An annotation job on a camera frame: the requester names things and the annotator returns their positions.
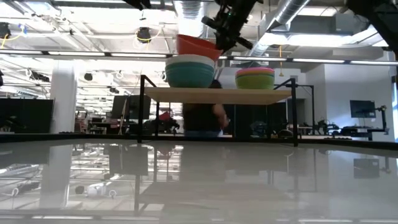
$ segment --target white bowl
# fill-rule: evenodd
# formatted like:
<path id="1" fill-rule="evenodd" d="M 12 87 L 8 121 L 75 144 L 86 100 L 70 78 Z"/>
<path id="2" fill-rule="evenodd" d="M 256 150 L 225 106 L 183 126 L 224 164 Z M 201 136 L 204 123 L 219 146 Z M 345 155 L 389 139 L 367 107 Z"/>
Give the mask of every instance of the white bowl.
<path id="1" fill-rule="evenodd" d="M 174 57 L 170 57 L 166 60 L 166 66 L 171 65 L 173 63 L 181 63 L 181 62 L 198 62 L 210 65 L 214 68 L 215 62 L 208 57 L 201 55 L 177 55 Z"/>

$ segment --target ductwork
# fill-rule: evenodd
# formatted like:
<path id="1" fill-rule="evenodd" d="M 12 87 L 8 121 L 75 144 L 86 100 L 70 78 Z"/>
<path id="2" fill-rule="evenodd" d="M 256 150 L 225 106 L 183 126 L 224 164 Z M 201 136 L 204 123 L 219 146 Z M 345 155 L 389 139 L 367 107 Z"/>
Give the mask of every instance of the ductwork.
<path id="1" fill-rule="evenodd" d="M 178 32 L 180 34 L 199 37 L 204 25 L 201 22 L 206 12 L 206 3 L 201 1 L 174 1 L 178 14 Z"/>
<path id="2" fill-rule="evenodd" d="M 270 17 L 270 15 L 264 16 L 263 20 L 265 21 L 260 23 L 260 26 L 263 26 L 261 28 L 264 33 L 253 49 L 248 52 L 247 56 L 262 56 L 269 47 L 267 31 L 292 22 L 297 14 L 299 14 L 309 2 L 310 0 L 281 0 L 278 4 L 278 8 L 270 13 L 273 17 Z"/>

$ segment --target orange bowl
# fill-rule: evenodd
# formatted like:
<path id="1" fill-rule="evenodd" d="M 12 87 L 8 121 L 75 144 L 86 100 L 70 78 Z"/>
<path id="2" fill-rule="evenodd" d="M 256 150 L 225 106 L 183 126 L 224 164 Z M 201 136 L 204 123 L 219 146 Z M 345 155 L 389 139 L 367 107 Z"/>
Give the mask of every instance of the orange bowl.
<path id="1" fill-rule="evenodd" d="M 194 54 L 206 56 L 213 61 L 217 61 L 223 53 L 222 50 L 216 49 L 216 45 L 210 41 L 182 34 L 177 36 L 177 52 L 180 55 Z"/>

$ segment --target wooden shelf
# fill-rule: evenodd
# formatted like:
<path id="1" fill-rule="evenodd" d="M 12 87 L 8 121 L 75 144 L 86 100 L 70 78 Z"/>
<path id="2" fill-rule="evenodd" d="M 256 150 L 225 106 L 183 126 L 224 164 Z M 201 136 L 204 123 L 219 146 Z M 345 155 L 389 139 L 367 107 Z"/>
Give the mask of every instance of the wooden shelf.
<path id="1" fill-rule="evenodd" d="M 222 103 L 270 105 L 291 96 L 289 90 L 232 90 L 209 88 L 145 88 L 155 101 L 170 103 Z"/>

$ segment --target bowl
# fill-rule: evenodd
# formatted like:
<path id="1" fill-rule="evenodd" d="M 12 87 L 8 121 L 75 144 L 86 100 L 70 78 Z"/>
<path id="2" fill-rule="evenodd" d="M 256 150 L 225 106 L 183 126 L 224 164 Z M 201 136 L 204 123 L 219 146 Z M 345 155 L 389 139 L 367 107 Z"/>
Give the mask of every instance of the bowl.
<path id="1" fill-rule="evenodd" d="M 208 88 L 214 79 L 214 68 L 198 62 L 174 63 L 166 66 L 165 72 L 174 88 Z"/>
<path id="2" fill-rule="evenodd" d="M 236 72 L 236 87 L 239 89 L 272 90 L 275 71 L 271 68 L 245 68 Z"/>
<path id="3" fill-rule="evenodd" d="M 177 35 L 177 52 L 179 55 L 201 55 L 217 61 L 222 50 L 216 49 L 216 45 L 210 41 L 188 35 Z"/>
<path id="4" fill-rule="evenodd" d="M 212 59 L 206 57 L 206 56 L 201 56 L 201 55 L 177 55 L 174 57 L 170 57 L 166 60 L 166 66 L 174 64 L 174 63 L 180 63 L 180 62 L 199 62 L 199 63 L 204 63 L 209 66 L 214 67 L 215 63 Z"/>

